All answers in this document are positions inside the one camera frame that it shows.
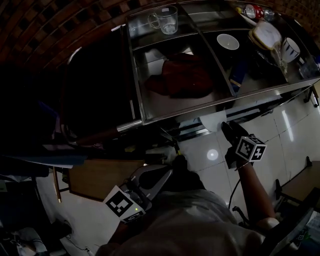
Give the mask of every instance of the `white bowl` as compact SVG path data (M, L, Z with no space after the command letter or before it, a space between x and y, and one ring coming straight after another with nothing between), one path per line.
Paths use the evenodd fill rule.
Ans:
M232 35L229 34L220 34L216 37L219 45L228 50L236 50L239 48L239 42Z

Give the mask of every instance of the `white mug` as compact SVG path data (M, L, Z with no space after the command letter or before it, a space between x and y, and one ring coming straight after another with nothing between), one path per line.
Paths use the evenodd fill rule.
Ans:
M292 62L300 54L300 48L291 38L286 37L281 48L281 59L286 62Z

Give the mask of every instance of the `white tile floor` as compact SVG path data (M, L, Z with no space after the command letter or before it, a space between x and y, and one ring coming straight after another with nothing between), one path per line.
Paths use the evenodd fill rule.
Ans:
M304 96L279 106L273 113L242 124L249 133L254 133L266 142L267 149L262 161L254 169L271 198L274 196L275 180L284 184L300 172L306 164L306 156L312 161L320 160L320 108L311 102L304 103ZM230 147L221 131L180 143L180 150L188 160L189 169L199 174L205 188L220 195L229 203L239 175L228 169L225 154ZM93 253L97 245L108 242L118 220L110 215L102 203L82 198L68 192L58 203L53 177L38 178L41 199L49 218L66 219L74 232L71 240L79 247L89 247ZM239 206L247 214L242 187L234 193L231 207ZM62 243L73 255L87 255L75 248L65 238Z

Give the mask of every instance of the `wooden board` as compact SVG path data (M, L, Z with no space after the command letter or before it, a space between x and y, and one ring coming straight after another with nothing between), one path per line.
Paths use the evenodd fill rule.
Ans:
M282 193L302 202L313 188L320 189L320 161L312 161L311 167L305 168L284 184ZM320 209L320 201L318 201L316 208Z
M115 185L121 185L144 163L144 160L85 160L83 165L69 170L70 193L102 202Z
M315 96L318 98L318 96L320 95L320 80L318 82L316 82L313 86L315 88L316 94L318 94Z

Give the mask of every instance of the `black glove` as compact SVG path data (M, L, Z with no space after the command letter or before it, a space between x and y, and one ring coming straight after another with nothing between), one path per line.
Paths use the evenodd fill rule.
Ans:
M245 161L243 158L236 154L237 146L242 136L255 137L254 134L249 134L242 126L234 121L230 121L229 124L222 122L221 129L228 142L232 145L225 155L225 161L229 169L236 168L237 162Z

